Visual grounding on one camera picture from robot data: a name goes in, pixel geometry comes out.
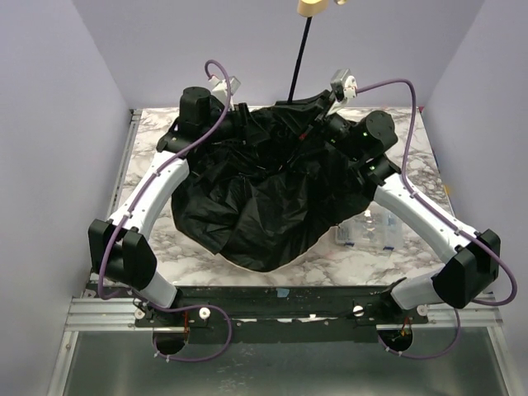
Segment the beige umbrella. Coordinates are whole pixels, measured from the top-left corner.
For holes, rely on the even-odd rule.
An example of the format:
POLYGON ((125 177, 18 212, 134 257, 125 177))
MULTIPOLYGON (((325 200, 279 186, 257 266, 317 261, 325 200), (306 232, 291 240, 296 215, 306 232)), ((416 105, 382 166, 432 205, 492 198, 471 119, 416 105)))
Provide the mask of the beige umbrella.
POLYGON ((245 142, 212 136, 187 160, 190 175, 172 194, 176 228, 250 271, 284 266, 370 204, 351 160, 301 139, 273 106, 250 112, 245 142))

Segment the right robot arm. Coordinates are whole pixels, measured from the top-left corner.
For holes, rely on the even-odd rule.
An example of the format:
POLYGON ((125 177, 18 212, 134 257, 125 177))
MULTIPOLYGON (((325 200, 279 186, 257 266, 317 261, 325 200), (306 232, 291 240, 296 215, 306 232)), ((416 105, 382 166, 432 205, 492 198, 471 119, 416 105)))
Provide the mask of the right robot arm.
POLYGON ((479 232, 422 194, 387 151, 398 141, 391 115, 372 111, 359 121, 339 115, 334 95, 278 101, 273 106, 301 138, 318 137, 355 166, 359 192, 391 211, 416 232, 443 261, 437 271, 390 286, 389 300, 401 310, 445 303, 462 309, 497 278, 501 239, 491 229, 479 232))

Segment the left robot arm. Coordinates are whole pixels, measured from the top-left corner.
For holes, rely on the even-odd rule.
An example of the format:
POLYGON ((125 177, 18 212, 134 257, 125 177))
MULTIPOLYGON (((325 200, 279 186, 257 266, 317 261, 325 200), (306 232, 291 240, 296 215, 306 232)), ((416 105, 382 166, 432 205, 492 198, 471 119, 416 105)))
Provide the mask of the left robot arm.
POLYGON ((205 99, 219 104, 221 112, 214 124, 200 129, 196 138, 183 139, 175 120, 165 137, 177 142, 174 153, 164 149, 156 153, 150 168, 130 194, 128 200, 105 221, 94 219, 88 229, 92 270, 98 274, 97 293, 101 299, 115 298, 116 292, 105 292, 104 280, 126 285, 144 303, 166 313, 182 312, 177 306, 178 288, 157 270, 157 259, 149 246, 154 223, 172 193, 189 177, 190 168, 184 156, 210 139, 234 109, 231 78, 214 83, 210 91, 189 87, 184 93, 192 99, 205 99))

